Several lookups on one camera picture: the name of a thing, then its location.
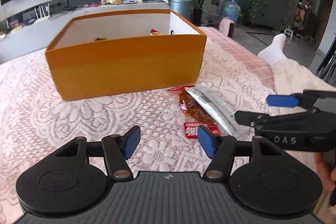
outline hand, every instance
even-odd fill
[[[316,173],[322,181],[323,191],[331,193],[336,187],[336,168],[330,170],[329,166],[323,161],[322,153],[314,155]]]

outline white sock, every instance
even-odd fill
[[[263,49],[258,57],[267,63],[271,68],[280,60],[288,59],[282,52],[285,46],[286,35],[283,33],[276,35],[273,42],[267,48]]]

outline pink checkered cloth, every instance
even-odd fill
[[[211,27],[200,27],[200,29],[214,43],[220,45],[224,51],[231,54],[237,61],[245,65],[247,70],[256,75],[264,86],[274,89],[273,71],[264,61],[254,55],[231,38]]]

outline black round disc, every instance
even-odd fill
[[[26,213],[66,216],[97,204],[108,189],[108,179],[90,164],[67,165],[59,161],[36,164],[16,182],[16,192]]]
[[[255,212],[273,217],[299,216],[311,212],[322,192],[319,177],[300,164],[282,157],[250,162],[230,178],[233,195]]]

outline orange box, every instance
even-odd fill
[[[152,28],[174,35],[150,36]],[[171,10],[124,10],[73,18],[45,55],[61,97],[78,100],[193,84],[205,44]]]

